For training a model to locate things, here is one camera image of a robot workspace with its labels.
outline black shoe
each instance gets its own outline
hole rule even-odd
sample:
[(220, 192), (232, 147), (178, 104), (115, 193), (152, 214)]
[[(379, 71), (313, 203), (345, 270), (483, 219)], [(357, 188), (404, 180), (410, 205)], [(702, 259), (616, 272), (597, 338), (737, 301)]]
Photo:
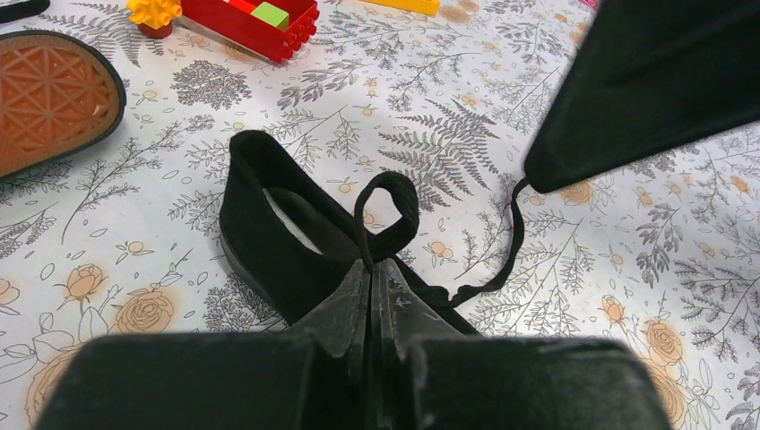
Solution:
[[(269, 134), (238, 133), (232, 137), (229, 151), (229, 176), (220, 211), (222, 247), (232, 269), (288, 324), (330, 296), (362, 254), (371, 254), (372, 262), (393, 258), (412, 291), (456, 330), (478, 333), (453, 308), (479, 292), (504, 285), (523, 240), (523, 221), (515, 199), (526, 185), (524, 180), (513, 193), (514, 252), (510, 252), (505, 267), (486, 286), (461, 287), (449, 300), (445, 288), (428, 286), (396, 256), (416, 235), (419, 225), (417, 195), (411, 182), (397, 178), (403, 176), (382, 174), (358, 198), (357, 207), (363, 208), (378, 184), (387, 185), (382, 187), (391, 192), (402, 215), (393, 226), (374, 235), (361, 221), (362, 210), (352, 218)], [(278, 217), (270, 199), (292, 221), (290, 229), (287, 221)], [(363, 234), (356, 234), (357, 227)], [(293, 235), (292, 229), (307, 237), (306, 245)], [(371, 253), (360, 253), (360, 246)], [(372, 262), (365, 257), (365, 265), (371, 266)]]

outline floral tablecloth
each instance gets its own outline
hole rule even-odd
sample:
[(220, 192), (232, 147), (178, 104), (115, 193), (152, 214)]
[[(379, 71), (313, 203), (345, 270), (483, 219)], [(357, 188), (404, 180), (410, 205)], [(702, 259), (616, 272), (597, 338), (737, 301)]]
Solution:
[[(59, 1), (0, 26), (86, 41), (128, 93), (107, 140), (0, 182), (0, 428), (28, 427), (95, 336), (283, 327), (219, 245), (226, 147), (240, 130), (275, 135), (349, 209), (380, 171), (410, 177), (422, 225), (402, 256), (428, 282), (455, 291), (500, 266), (505, 199), (593, 10), (576, 0), (445, 0), (435, 18), (359, 0), (320, 9), (317, 35), (281, 66), (191, 21), (146, 39), (119, 3)], [(460, 311), (490, 336), (622, 340), (675, 428), (755, 429), (758, 163), (751, 126), (559, 193), (529, 188), (511, 280)], [(392, 223), (389, 206), (373, 198), (367, 225)]]

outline yellow toy block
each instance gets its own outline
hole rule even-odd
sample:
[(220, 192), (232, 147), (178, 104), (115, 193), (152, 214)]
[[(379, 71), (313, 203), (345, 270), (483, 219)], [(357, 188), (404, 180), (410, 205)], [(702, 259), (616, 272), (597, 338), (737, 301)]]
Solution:
[(367, 3), (380, 4), (382, 6), (395, 7), (404, 11), (435, 15), (438, 13), (440, 0), (363, 0)]
[(169, 25), (171, 20), (182, 15), (180, 0), (128, 0), (126, 7), (131, 10), (129, 17), (135, 24), (145, 24), (154, 30)]

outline shoe insole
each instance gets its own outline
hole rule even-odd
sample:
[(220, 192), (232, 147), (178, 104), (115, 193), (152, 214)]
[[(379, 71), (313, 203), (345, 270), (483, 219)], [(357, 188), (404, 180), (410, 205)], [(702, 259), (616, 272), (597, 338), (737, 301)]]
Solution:
[(98, 142), (126, 95), (95, 49), (53, 31), (0, 36), (0, 177)]
[(285, 228), (305, 247), (315, 253), (342, 260), (359, 258), (353, 240), (306, 199), (281, 188), (268, 188), (263, 192)]

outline black strap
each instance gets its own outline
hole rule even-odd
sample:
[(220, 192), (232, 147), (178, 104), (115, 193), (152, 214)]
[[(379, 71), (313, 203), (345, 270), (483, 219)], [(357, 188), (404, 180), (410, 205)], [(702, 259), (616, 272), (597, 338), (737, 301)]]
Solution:
[[(364, 206), (377, 188), (383, 188), (391, 194), (393, 205), (402, 217), (376, 236), (367, 238), (367, 229), (364, 228)], [(375, 176), (358, 195), (354, 205), (354, 222), (358, 231), (357, 244), (361, 259), (372, 272), (374, 263), (391, 258), (417, 235), (419, 201), (414, 184), (406, 176), (396, 172), (388, 171)]]
[[(428, 305), (433, 307), (455, 308), (480, 293), (497, 291), (503, 287), (510, 273), (512, 273), (514, 262), (517, 259), (517, 252), (523, 245), (525, 238), (525, 224), (523, 222), (523, 215), (520, 213), (520, 208), (517, 205), (517, 196), (526, 186), (528, 186), (528, 179), (523, 178), (514, 186), (514, 190), (512, 191), (512, 199), (509, 203), (509, 208), (512, 212), (512, 243), (509, 246), (509, 255), (507, 255), (504, 266), (493, 279), (479, 287), (463, 285), (457, 289), (457, 293), (451, 300), (449, 300), (448, 290), (440, 286), (423, 285), (414, 288), (414, 292)], [(402, 215), (402, 218), (387, 230), (373, 237), (372, 242), (368, 243), (367, 230), (364, 228), (364, 206), (376, 188), (384, 188), (391, 194), (393, 204)], [(417, 200), (417, 191), (414, 188), (414, 184), (406, 176), (395, 172), (384, 172), (376, 176), (359, 194), (354, 208), (354, 221), (356, 223), (357, 243), (362, 261), (364, 261), (367, 269), (371, 271), (375, 262), (380, 262), (390, 255), (401, 251), (417, 235), (417, 228), (419, 227), (419, 201)]]

